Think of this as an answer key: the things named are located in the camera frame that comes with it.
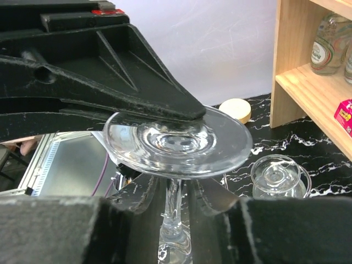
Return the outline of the right clear glass bottle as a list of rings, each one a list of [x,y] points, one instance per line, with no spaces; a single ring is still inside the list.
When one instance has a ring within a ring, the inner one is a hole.
[[[344,79],[349,85],[351,85],[352,84],[351,42],[349,43],[347,55],[348,56],[346,57],[346,64],[345,64],[345,68],[344,68]]]

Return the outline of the pink sponge box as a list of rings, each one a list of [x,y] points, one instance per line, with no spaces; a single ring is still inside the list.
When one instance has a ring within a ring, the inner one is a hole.
[[[351,137],[351,99],[342,101],[334,114],[336,122],[343,128],[343,130]]]

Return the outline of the clear stemmed wine glass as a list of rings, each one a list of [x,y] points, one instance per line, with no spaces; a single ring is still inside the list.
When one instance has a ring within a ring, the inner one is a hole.
[[[107,148],[128,167],[167,179],[158,262],[191,263],[190,230],[181,215],[183,181],[240,167],[250,155],[252,136],[242,122],[213,107],[194,123],[122,125],[121,118],[114,113],[104,125]]]

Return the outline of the clear glass bottle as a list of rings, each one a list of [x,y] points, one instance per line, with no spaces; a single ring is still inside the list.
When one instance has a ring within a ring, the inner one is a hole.
[[[348,56],[346,57],[346,64],[345,64],[345,68],[344,68],[344,79],[349,85],[351,85],[352,84],[351,42],[349,43],[347,55]]]
[[[326,14],[317,28],[310,66],[317,75],[333,75],[343,65],[351,39],[351,20]]]

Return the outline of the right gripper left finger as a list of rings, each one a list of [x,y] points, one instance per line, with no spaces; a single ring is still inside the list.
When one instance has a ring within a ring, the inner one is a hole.
[[[166,181],[142,174],[108,198],[1,198],[1,263],[156,263]]]

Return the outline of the wooden two-tier shelf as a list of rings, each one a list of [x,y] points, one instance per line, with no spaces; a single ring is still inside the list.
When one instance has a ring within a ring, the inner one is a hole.
[[[351,98],[351,85],[342,71],[319,76],[310,68],[316,29],[330,10],[351,19],[351,1],[277,2],[269,124],[309,116],[351,158],[351,137],[334,119],[339,104]]]

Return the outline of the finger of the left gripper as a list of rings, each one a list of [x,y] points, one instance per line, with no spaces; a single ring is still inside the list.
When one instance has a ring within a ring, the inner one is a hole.
[[[102,130],[122,104],[95,108],[77,104],[59,108],[39,104],[1,104],[1,141],[69,131]]]

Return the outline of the round yellow wooden coaster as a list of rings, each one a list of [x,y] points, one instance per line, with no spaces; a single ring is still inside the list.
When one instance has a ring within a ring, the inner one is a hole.
[[[248,101],[241,98],[231,98],[224,101],[219,106],[219,110],[238,119],[243,124],[246,124],[251,118],[251,106]]]

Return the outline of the ribbed goblet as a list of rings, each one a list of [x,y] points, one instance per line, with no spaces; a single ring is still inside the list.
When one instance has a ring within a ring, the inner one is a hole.
[[[264,193],[286,193],[300,181],[299,164],[284,155],[267,155],[259,158],[251,167],[253,187]]]

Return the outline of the left clear glass bottle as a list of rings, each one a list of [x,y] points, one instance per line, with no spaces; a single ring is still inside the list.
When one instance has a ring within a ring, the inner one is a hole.
[[[351,20],[326,14],[317,28],[310,66],[317,75],[333,75],[343,65],[351,39]]]

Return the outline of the chrome wine glass rack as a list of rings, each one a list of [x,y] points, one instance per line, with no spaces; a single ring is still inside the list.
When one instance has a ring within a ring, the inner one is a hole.
[[[269,194],[259,190],[257,187],[253,187],[252,196],[256,198],[269,198],[269,197],[294,197],[294,198],[308,198],[312,189],[312,180],[307,170],[299,165],[300,169],[300,181],[297,186],[285,193]]]

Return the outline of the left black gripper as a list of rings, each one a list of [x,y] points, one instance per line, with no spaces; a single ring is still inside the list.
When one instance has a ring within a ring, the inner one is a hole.
[[[181,121],[206,112],[110,1],[1,1],[1,97]]]

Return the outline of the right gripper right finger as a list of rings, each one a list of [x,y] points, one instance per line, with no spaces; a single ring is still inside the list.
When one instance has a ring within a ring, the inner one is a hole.
[[[188,183],[194,263],[351,263],[351,199],[238,197]]]

